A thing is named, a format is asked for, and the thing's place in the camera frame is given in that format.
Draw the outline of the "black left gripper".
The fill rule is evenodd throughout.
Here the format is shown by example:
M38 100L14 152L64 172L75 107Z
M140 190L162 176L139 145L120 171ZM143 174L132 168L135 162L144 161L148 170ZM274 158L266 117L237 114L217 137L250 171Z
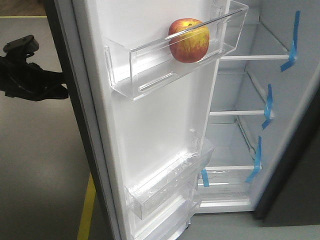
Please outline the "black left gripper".
M0 90L6 97L39 102L65 100L69 97L62 72L42 69L37 63L27 62L39 49L33 35L6 43L5 56L0 57Z

